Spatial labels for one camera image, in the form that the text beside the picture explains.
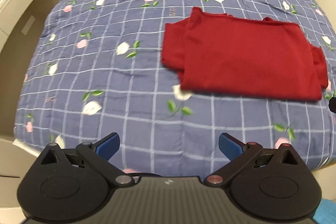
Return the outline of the red long-sleeve sweater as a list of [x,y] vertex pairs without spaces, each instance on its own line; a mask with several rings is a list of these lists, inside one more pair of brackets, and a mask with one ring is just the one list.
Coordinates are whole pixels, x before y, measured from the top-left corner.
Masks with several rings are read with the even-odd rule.
[[192,92],[319,101],[329,84],[322,49],[298,24],[199,7],[165,25],[161,61],[177,72],[180,89]]

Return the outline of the teal blue shirt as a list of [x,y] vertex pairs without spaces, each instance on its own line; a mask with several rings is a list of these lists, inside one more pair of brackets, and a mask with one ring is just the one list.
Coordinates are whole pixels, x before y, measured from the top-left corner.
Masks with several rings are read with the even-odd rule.
[[336,203],[323,198],[313,219],[319,224],[336,224]]

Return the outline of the blue checked floral quilt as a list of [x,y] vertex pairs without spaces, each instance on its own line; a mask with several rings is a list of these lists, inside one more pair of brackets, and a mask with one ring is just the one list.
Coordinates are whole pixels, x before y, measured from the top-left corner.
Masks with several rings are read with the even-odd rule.
[[40,152],[51,141],[73,148],[116,132],[115,166],[162,176],[206,177],[226,164],[223,132],[265,148],[287,136],[310,169],[334,161],[334,84],[313,103],[180,91],[160,62],[164,27],[195,6],[297,23],[335,81],[335,32],[315,0],[61,0],[27,69],[15,138]]

